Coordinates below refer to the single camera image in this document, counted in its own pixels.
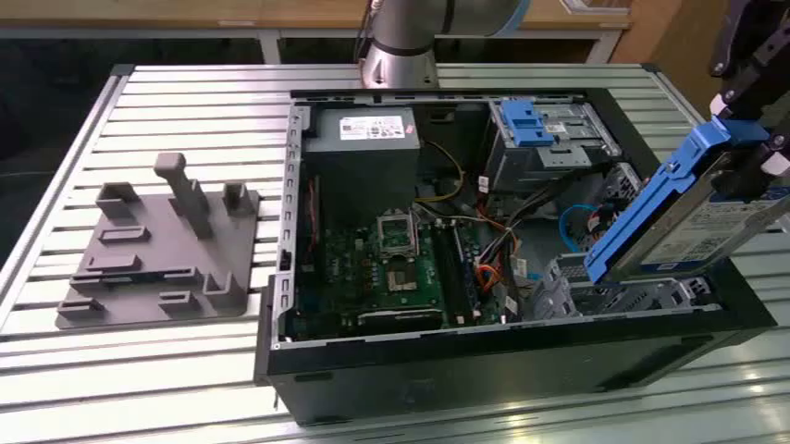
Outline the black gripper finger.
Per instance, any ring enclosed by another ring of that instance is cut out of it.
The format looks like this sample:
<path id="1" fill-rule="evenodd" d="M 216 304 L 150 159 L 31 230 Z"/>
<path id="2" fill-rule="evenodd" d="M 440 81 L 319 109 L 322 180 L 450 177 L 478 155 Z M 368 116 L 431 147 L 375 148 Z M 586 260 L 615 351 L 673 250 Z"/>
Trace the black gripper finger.
<path id="1" fill-rule="evenodd" d="M 778 124 L 767 138 L 747 145 L 733 168 L 717 181 L 717 192 L 725 198 L 757 200 L 774 178 L 789 176 L 789 125 Z"/>
<path id="2" fill-rule="evenodd" d="M 773 59 L 773 36 L 746 27 L 723 27 L 715 39 L 710 75 L 721 79 L 711 116 L 757 120 L 766 103 L 763 76 Z"/>

